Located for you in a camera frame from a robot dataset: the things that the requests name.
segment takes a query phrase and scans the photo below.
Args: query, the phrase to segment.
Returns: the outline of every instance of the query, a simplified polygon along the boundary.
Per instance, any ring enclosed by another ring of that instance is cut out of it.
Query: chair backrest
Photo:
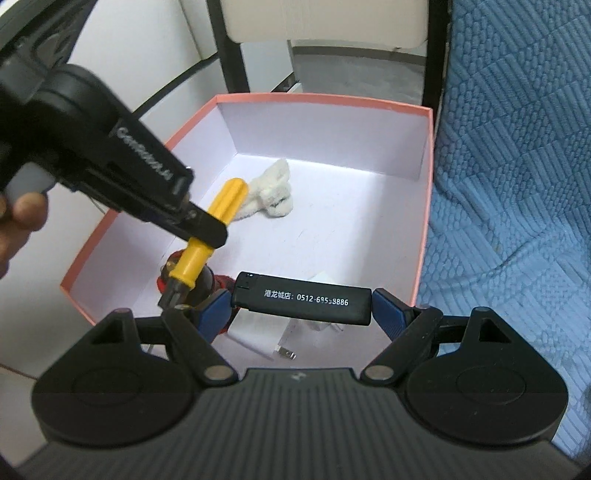
[[[427,38],[428,0],[221,0],[237,43],[341,40],[414,48]]]

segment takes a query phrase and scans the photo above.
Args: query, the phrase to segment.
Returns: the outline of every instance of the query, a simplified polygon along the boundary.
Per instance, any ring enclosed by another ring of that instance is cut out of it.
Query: blue blanket
[[[591,2],[453,0],[420,303],[494,308],[563,376],[591,461]]]

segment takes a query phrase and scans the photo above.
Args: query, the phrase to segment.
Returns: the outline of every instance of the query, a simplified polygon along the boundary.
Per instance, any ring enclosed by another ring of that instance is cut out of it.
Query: box rim
[[[411,304],[414,304],[418,295],[418,288],[421,280],[421,271],[423,269],[423,261],[425,248],[427,245],[428,233],[428,219],[431,209],[431,191],[433,189],[433,155],[434,155],[434,131],[433,131],[433,110],[428,107],[420,105],[410,105],[407,103],[394,102],[393,100],[383,100],[367,97],[356,97],[349,95],[333,95],[328,93],[225,93],[219,94],[211,98],[205,105],[203,105],[184,125],[164,144],[170,151],[197,125],[207,114],[209,114],[215,107],[221,103],[265,103],[265,102],[284,102],[284,103],[321,103],[325,105],[342,105],[352,106],[358,108],[372,108],[380,110],[390,110],[400,113],[411,113],[426,116],[428,119],[428,140],[430,142],[428,160],[428,178],[427,178],[427,198],[424,212],[426,221],[423,224],[423,231],[421,235],[421,251],[419,255],[417,274],[414,281]],[[105,216],[100,220],[95,227],[90,237],[82,246],[74,261],[68,268],[61,283],[60,290],[70,300],[72,305],[88,320],[92,325],[96,324],[88,312],[72,297],[71,289],[78,278],[78,275],[84,268],[84,265],[98,243],[102,240],[106,231],[111,227],[119,212],[109,209]]]

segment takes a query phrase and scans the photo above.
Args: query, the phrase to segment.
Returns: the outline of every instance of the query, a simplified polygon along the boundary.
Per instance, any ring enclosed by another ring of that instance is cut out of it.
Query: white towel
[[[234,220],[250,217],[259,210],[265,210],[272,217],[283,217],[290,213],[294,204],[289,179],[290,166],[287,160],[277,160],[248,184],[248,195]]]

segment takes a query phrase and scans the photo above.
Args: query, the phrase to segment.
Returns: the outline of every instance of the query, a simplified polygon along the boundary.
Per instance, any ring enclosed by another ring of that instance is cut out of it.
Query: red object
[[[177,250],[176,252],[172,253],[168,257],[167,262],[169,262],[170,260],[174,260],[176,258],[180,258],[181,255],[183,254],[183,252],[184,252],[184,250]],[[228,277],[227,275],[214,275],[213,281],[215,282],[215,284],[213,286],[213,291],[220,290],[221,288],[225,288],[226,290],[229,290],[230,293],[232,293],[234,291],[234,285],[236,283],[236,280],[234,280],[232,277]],[[159,276],[156,279],[156,286],[158,287],[158,291],[160,293],[164,293],[164,290],[166,290],[166,282],[162,279],[162,276]],[[226,324],[226,326],[222,330],[220,330],[220,333],[225,333],[228,331],[228,327],[230,326],[230,324],[232,323],[232,320],[234,319],[234,317],[238,313],[238,310],[240,310],[239,307],[232,309],[232,316],[230,317],[230,320],[228,320],[228,323]]]

